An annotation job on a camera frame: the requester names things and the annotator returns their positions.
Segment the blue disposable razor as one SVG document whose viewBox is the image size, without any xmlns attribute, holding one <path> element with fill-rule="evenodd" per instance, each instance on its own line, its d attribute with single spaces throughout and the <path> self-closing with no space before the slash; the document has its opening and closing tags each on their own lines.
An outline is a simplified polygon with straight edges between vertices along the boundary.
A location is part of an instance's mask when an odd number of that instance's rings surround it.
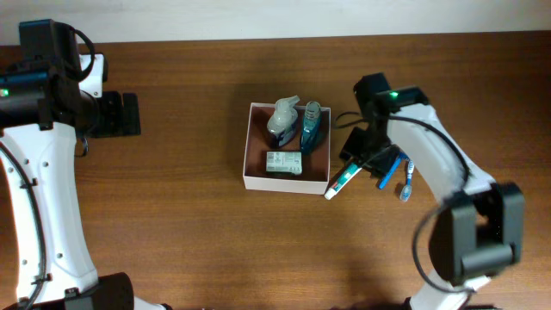
<svg viewBox="0 0 551 310">
<path fill-rule="evenodd" d="M 377 183 L 377 188 L 378 189 L 384 189 L 389 180 L 392 178 L 394 172 L 398 169 L 399 165 L 401 164 L 401 162 L 403 160 L 406 160 L 408 159 L 408 157 L 403 153 L 401 152 L 396 158 L 395 160 L 393 161 L 393 164 L 391 165 L 389 171 L 381 178 L 381 180 Z"/>
</svg>

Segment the green red toothpaste tube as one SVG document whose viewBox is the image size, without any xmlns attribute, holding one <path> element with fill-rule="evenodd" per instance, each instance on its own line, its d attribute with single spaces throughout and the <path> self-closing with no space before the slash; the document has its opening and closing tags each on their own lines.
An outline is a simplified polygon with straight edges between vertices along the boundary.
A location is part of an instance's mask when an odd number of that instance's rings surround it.
<svg viewBox="0 0 551 310">
<path fill-rule="evenodd" d="M 361 170 L 362 167 L 355 162 L 350 162 L 345 165 L 343 169 L 339 171 L 336 175 L 335 181 L 325 192 L 325 199 L 331 200 L 333 197 L 335 197 L 342 190 L 342 188 L 347 185 L 350 180 L 355 177 Z"/>
</svg>

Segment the blue white toothbrush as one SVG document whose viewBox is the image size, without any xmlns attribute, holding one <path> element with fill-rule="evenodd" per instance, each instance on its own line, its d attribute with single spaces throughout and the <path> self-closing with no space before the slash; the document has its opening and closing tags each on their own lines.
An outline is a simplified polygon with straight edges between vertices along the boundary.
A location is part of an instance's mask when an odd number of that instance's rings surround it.
<svg viewBox="0 0 551 310">
<path fill-rule="evenodd" d="M 415 169 L 415 164 L 411 159 L 408 160 L 408 164 L 406 166 L 406 183 L 404 187 L 402 188 L 399 199 L 402 202 L 407 202 L 412 194 L 412 176 Z"/>
</svg>

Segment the teal mouthwash bottle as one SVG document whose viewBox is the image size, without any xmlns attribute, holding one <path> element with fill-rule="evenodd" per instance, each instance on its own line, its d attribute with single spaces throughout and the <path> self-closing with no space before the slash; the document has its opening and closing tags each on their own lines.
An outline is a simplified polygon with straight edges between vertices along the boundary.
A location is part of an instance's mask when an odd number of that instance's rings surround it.
<svg viewBox="0 0 551 310">
<path fill-rule="evenodd" d="M 318 102 L 310 101 L 306 105 L 300 134 L 300 152 L 304 156 L 311 154 L 320 143 L 322 116 L 322 107 Z"/>
</svg>

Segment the green white soap box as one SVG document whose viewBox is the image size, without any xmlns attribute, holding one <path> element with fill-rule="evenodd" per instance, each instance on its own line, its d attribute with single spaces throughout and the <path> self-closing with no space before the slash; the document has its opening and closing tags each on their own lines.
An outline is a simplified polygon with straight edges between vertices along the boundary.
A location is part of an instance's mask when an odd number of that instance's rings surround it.
<svg viewBox="0 0 551 310">
<path fill-rule="evenodd" d="M 267 152 L 266 171 L 268 173 L 302 174 L 301 152 Z"/>
</svg>

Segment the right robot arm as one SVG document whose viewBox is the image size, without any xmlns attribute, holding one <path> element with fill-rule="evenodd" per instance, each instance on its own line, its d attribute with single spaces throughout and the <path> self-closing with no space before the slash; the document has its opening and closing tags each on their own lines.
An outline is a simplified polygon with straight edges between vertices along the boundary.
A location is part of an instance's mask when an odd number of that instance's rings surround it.
<svg viewBox="0 0 551 310">
<path fill-rule="evenodd" d="M 359 109 L 340 158 L 382 179 L 403 152 L 436 199 L 412 237 L 424 285 L 401 308 L 469 309 L 481 287 L 521 260 L 522 191 L 497 183 L 465 154 L 419 87 L 393 89 L 375 73 L 353 91 Z"/>
</svg>

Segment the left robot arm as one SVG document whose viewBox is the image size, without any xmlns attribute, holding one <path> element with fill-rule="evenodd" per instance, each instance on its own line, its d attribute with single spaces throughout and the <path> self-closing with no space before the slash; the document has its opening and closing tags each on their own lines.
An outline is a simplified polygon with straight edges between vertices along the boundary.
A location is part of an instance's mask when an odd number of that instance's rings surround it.
<svg viewBox="0 0 551 310">
<path fill-rule="evenodd" d="M 89 139 L 140 134 L 137 96 L 103 89 L 107 60 L 73 26 L 22 22 L 19 34 L 22 59 L 1 76 L 1 163 L 18 248 L 15 308 L 147 309 L 127 274 L 97 273 L 74 170 Z"/>
</svg>

